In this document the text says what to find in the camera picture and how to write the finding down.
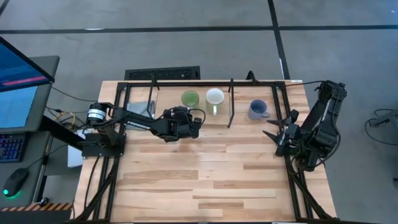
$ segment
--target mug handle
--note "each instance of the mug handle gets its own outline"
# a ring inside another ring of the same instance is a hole
[[[268,112],[265,112],[261,115],[263,118],[269,118],[271,115]]]

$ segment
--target wooden tabletop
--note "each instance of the wooden tabletop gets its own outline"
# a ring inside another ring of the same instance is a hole
[[[103,82],[100,102],[114,102],[117,83]],[[156,101],[169,93],[171,101],[179,99],[182,93],[170,94],[172,89],[154,90],[152,98]],[[147,101],[148,87],[131,90],[130,102]],[[305,90],[302,85],[290,86],[287,93],[291,109],[300,112],[297,124],[301,124],[309,113]],[[278,128],[265,121],[251,121],[247,116],[250,102],[260,99],[269,105],[270,119],[276,119],[271,88],[236,86],[234,96],[235,116],[229,129],[225,125],[203,125],[198,139],[167,144],[150,132],[126,131],[127,144],[120,160],[111,222],[295,220],[284,159],[274,155],[275,144],[262,133],[276,133]],[[279,99],[285,116],[281,95]],[[95,158],[86,159],[81,170],[75,197],[77,215],[83,210],[94,161]],[[102,159],[96,166],[88,201],[97,191],[101,165]],[[305,175],[309,191],[327,213],[335,216],[324,167]],[[297,192],[304,217],[302,195]],[[102,203],[100,218],[104,211]]]

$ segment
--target monitor screen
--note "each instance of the monitor screen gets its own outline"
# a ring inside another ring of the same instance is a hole
[[[0,37],[0,92],[38,86],[53,78]]]

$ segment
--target concrete floor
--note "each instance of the concrete floor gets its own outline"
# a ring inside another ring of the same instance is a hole
[[[398,24],[387,0],[274,0],[280,26]],[[178,26],[270,26],[266,0],[11,0],[4,29],[88,29]],[[346,84],[338,120],[339,151],[326,163],[337,214],[344,220],[396,223],[398,148],[369,139],[364,122],[379,108],[398,107],[398,30],[282,31],[291,79]],[[202,79],[281,79],[273,31],[3,35],[28,56],[59,55],[55,87],[96,99],[103,80],[125,69],[199,65]],[[310,106],[314,85],[306,86]],[[72,111],[88,104],[52,92],[48,106]],[[394,142],[385,126],[371,130]],[[62,180],[71,187],[59,187]],[[72,201],[78,175],[49,179],[45,194]]]

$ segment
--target white mug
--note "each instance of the white mug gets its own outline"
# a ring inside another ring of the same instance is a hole
[[[207,108],[217,115],[217,106],[224,101],[224,93],[219,88],[209,89],[206,93]]]

